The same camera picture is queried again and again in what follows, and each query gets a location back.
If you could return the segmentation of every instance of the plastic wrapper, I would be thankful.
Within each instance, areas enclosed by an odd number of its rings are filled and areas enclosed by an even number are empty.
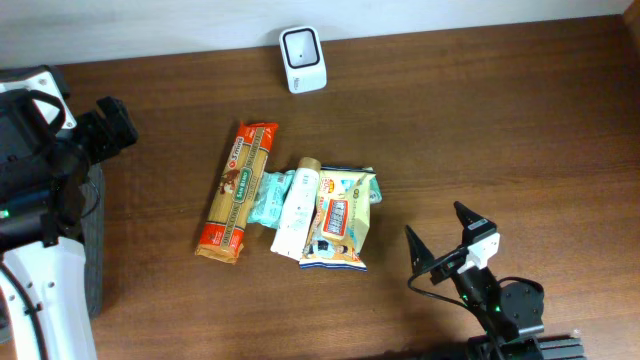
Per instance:
[[[360,251],[369,231],[370,181],[373,171],[321,170],[316,215],[301,268],[366,271]]]
[[[282,206],[295,173],[295,170],[289,170],[284,174],[264,173],[262,175],[248,223],[259,223],[272,229],[278,228]]]

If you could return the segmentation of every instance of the wooden table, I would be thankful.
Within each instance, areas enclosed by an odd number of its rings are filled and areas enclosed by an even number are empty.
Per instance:
[[[296,96],[276,47],[62,67],[75,113],[113,95],[140,132],[104,164],[101,359],[354,358],[481,334],[406,287],[403,226],[453,249],[454,200],[499,225],[496,276],[545,286],[547,334],[640,357],[640,58],[620,17],[323,49],[327,88]],[[235,266],[194,256],[240,121],[280,124],[267,171],[302,156],[375,168],[367,273],[300,270],[257,225]]]

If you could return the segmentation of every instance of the spaghetti package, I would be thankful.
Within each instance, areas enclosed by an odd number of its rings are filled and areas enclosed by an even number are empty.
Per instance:
[[[196,255],[235,264],[278,124],[240,125]]]

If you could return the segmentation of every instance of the packaged snack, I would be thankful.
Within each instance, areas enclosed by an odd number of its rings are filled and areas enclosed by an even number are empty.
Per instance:
[[[196,255],[235,264],[278,124],[240,125]]]
[[[372,167],[364,168],[362,170],[374,172]],[[373,179],[371,179],[371,182],[370,182],[369,185],[371,187],[369,189],[369,204],[379,204],[379,203],[381,203],[382,202],[382,192],[380,192],[380,185],[378,185],[378,179],[374,177]]]
[[[248,223],[260,223],[272,229],[278,228],[282,205],[295,173],[295,170],[289,170],[284,174],[264,173],[262,175]]]
[[[347,166],[323,166],[322,170],[340,170],[340,171],[366,171],[372,174],[375,174],[372,167],[366,168],[352,168]],[[382,202],[382,192],[380,192],[380,186],[378,185],[378,180],[374,177],[371,179],[370,189],[369,189],[369,203],[370,204],[379,204]]]
[[[316,216],[300,259],[301,268],[366,271],[360,251],[369,231],[369,186],[365,170],[321,170]]]

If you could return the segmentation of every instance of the yellow package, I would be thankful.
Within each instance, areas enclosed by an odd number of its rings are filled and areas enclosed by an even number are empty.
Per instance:
[[[360,250],[369,231],[369,182],[373,171],[320,170],[316,216],[301,268],[366,271]]]

